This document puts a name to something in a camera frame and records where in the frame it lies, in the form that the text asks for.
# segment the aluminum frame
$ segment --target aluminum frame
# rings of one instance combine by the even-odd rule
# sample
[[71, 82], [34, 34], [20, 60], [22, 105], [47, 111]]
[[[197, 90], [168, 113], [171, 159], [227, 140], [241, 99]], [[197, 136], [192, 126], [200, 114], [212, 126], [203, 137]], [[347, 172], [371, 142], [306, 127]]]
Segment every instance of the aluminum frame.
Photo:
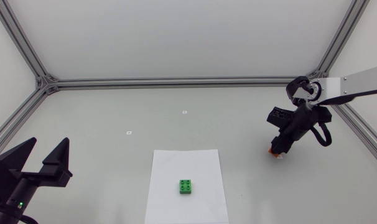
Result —
[[[353, 32], [370, 0], [352, 0], [340, 27], [310, 79], [328, 77], [328, 73]], [[152, 79], [82, 79], [58, 80], [51, 76], [32, 48], [16, 16], [6, 0], [0, 0], [0, 20], [36, 77], [37, 90], [0, 127], [0, 153], [7, 143], [43, 102], [47, 95], [60, 90], [99, 90], [118, 88], [190, 88], [285, 86], [295, 77], [208, 77], [208, 78], [152, 78]], [[377, 133], [349, 105], [333, 106], [377, 159]]]

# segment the white paper sheet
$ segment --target white paper sheet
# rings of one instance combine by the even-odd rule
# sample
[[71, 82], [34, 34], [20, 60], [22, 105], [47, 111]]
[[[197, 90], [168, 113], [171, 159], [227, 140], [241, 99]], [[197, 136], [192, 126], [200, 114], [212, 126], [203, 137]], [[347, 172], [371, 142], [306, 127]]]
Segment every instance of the white paper sheet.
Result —
[[[179, 193], [179, 180], [192, 193]], [[218, 150], [154, 151], [145, 224], [227, 224]]]

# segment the white wall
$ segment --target white wall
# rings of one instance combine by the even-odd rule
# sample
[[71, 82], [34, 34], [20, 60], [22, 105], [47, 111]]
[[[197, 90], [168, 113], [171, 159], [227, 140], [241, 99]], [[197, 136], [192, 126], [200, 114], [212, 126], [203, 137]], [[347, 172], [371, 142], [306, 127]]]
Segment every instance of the white wall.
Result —
[[0, 127], [34, 90], [34, 75], [0, 21]]
[[67, 187], [39, 188], [26, 210], [39, 223], [144, 223], [153, 150], [218, 149], [231, 224], [377, 224], [377, 160], [353, 131], [331, 110], [331, 146], [309, 132], [275, 159], [274, 106], [295, 108], [285, 88], [61, 91], [6, 149], [35, 136], [23, 170], [37, 172], [70, 138]]
[[71, 79], [305, 75], [351, 0], [9, 2], [48, 72]]
[[[330, 75], [342, 77], [373, 67], [377, 67], [377, 0], [368, 4]], [[350, 105], [377, 131], [377, 95], [356, 98]]]

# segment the green lego brick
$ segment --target green lego brick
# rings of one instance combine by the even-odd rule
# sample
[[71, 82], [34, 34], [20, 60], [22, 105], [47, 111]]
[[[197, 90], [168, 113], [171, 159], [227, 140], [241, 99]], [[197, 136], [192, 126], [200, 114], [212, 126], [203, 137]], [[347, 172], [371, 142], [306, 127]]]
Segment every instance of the green lego brick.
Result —
[[191, 180], [180, 180], [180, 193], [191, 194]]

